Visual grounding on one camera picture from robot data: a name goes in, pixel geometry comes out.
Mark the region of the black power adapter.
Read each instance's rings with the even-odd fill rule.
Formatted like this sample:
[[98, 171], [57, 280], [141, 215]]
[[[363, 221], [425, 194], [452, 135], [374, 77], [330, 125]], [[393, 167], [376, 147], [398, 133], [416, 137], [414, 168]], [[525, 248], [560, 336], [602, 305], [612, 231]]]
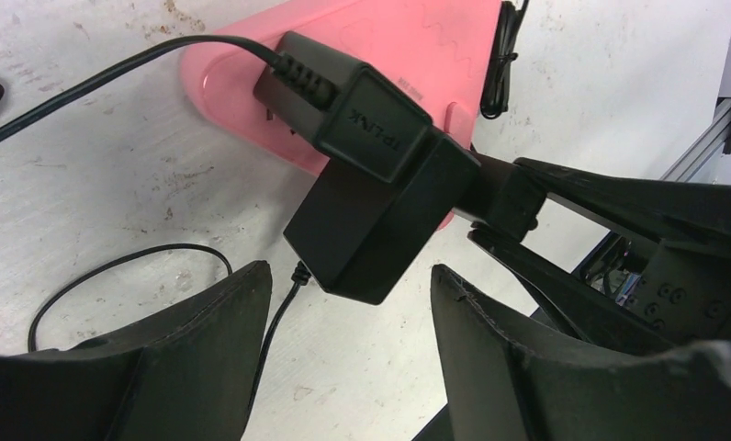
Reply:
[[443, 136], [386, 184], [331, 160], [284, 236], [321, 288], [378, 305], [478, 175], [480, 163]]

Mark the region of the black tp-link adapter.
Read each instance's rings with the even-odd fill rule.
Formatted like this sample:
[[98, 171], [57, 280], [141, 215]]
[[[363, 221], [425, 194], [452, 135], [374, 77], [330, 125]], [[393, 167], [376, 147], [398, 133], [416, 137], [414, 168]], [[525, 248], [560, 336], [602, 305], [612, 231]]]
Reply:
[[430, 115], [378, 69], [288, 32], [254, 97], [316, 151], [394, 183], [421, 149]]
[[481, 153], [478, 175], [454, 205], [454, 213], [498, 235], [522, 241], [537, 225], [545, 190], [517, 164]]

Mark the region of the pink triangular power strip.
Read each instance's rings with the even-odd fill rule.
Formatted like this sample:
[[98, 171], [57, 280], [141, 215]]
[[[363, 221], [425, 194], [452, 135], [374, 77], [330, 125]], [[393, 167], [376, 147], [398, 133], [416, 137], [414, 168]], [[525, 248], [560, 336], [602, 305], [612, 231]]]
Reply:
[[[234, 22], [225, 35], [275, 47], [295, 31], [372, 64], [436, 127], [468, 147], [501, 4], [482, 0], [288, 1]], [[209, 121], [311, 174], [326, 159], [254, 98], [262, 61], [230, 45], [191, 45], [180, 62], [187, 96]]]

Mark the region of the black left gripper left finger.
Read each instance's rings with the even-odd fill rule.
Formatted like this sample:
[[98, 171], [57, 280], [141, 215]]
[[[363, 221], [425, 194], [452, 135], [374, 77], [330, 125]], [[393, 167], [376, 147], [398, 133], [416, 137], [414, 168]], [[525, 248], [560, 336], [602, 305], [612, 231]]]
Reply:
[[67, 350], [0, 356], [0, 440], [238, 440], [272, 292], [254, 261]]

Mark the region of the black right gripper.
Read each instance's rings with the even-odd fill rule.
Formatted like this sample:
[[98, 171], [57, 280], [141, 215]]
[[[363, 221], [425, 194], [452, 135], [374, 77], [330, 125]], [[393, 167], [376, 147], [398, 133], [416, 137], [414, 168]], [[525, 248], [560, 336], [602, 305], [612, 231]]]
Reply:
[[[528, 158], [514, 164], [551, 200], [611, 230], [654, 242], [731, 243], [731, 186], [597, 175]], [[575, 278], [480, 223], [467, 237], [573, 338], [633, 356], [674, 343], [731, 341], [731, 259], [610, 232]]]

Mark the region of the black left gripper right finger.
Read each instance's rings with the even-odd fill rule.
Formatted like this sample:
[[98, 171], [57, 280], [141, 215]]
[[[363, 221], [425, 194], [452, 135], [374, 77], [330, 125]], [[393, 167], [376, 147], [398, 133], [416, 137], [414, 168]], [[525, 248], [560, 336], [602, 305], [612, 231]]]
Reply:
[[731, 342], [653, 356], [582, 342], [432, 270], [457, 440], [731, 440]]

